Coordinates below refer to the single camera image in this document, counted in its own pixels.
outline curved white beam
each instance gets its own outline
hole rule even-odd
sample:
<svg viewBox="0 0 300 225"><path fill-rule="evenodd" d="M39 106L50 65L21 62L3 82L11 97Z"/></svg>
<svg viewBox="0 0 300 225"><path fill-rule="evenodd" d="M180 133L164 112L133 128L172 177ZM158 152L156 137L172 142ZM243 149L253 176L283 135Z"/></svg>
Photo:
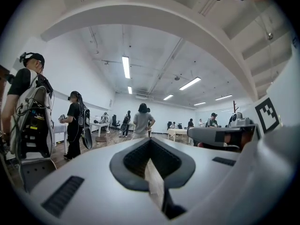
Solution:
<svg viewBox="0 0 300 225"><path fill-rule="evenodd" d="M239 80L253 101L257 91L240 52L224 31L173 0L88 0L67 11L41 34L49 41L71 30L101 24L129 24L174 34L218 59Z"/></svg>

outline wooden floor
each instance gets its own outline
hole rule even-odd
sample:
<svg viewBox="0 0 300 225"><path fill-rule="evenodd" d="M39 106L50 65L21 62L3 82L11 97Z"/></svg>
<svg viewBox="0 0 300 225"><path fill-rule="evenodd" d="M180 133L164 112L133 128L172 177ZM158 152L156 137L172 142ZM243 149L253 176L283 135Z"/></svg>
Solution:
<svg viewBox="0 0 300 225"><path fill-rule="evenodd" d="M100 149L100 148L106 146L105 142L100 142L98 145L96 144L95 138L97 135L98 135L97 132L92 133L92 140L93 140L92 150ZM151 136L167 138L166 134L152 134ZM108 134L107 146L111 146L111 145L114 145L117 143L128 141L131 139L131 137L132 137L132 132L129 132L127 138L125 138L125 137L119 137L118 130L110 129L110 133ZM183 143L183 144L188 144L187 136L182 137L181 135L179 135L178 137L176 137L176 141ZM82 139L80 139L80 150L81 150L81 154L88 151L88 149L83 145ZM51 159L55 163L55 165L58 169L68 162L66 159L64 159L63 155L64 155L64 143L60 143L55 147L55 149L53 149L52 155L51 155ZM21 188L23 185L22 185L22 181L19 176L17 165L8 165L7 169L11 175L14 185L18 188ZM152 198L153 202L158 207L161 208L163 197L164 197L164 181L161 178L161 176L159 175L158 171L156 170L151 159L148 162L146 170L145 170L145 179L149 182L150 197Z"/></svg>

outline black cap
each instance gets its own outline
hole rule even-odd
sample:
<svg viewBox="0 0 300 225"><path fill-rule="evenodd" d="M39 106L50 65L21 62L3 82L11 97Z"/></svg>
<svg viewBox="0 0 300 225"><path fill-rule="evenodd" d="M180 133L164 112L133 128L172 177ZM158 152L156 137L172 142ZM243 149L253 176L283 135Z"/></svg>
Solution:
<svg viewBox="0 0 300 225"><path fill-rule="evenodd" d="M36 59L36 60L38 60L38 61L41 61L41 63L43 64L43 66L45 65L45 59L44 59L44 57L41 54L34 53L28 59L33 59L33 58Z"/></svg>

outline black vent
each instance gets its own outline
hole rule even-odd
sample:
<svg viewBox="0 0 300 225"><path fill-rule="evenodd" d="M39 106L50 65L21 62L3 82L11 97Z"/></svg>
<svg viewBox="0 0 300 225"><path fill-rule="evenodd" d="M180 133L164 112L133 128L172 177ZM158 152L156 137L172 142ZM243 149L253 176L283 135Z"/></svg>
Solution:
<svg viewBox="0 0 300 225"><path fill-rule="evenodd" d="M71 176L44 203L42 203L42 207L59 218L83 181L83 178Z"/></svg>
<svg viewBox="0 0 300 225"><path fill-rule="evenodd" d="M217 163L222 163L222 164L226 164L229 166L234 166L235 162L234 160L231 159L227 159L227 158L222 158L222 157L215 157L213 159L213 161L217 162Z"/></svg>

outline white ceiling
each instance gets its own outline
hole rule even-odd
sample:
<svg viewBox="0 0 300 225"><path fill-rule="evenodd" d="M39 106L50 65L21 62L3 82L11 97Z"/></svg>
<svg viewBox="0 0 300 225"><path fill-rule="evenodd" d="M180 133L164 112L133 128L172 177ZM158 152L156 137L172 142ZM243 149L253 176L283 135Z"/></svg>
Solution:
<svg viewBox="0 0 300 225"><path fill-rule="evenodd" d="M82 0L64 1L69 8ZM249 0L174 1L202 14L224 30L251 70L258 95L263 96L291 55L289 29L275 4L254 4ZM173 94L168 102L184 106L200 102L213 104L214 99L228 94L233 94L234 98L247 96L238 80L213 57L214 54L174 35L116 24L83 28L78 32L117 92L127 93L127 86L132 86L134 93L156 100ZM274 37L271 41L266 39L269 32ZM124 76L122 55L130 57L131 79ZM179 81L174 79L176 76L180 76ZM196 76L202 79L199 83L179 90Z"/></svg>

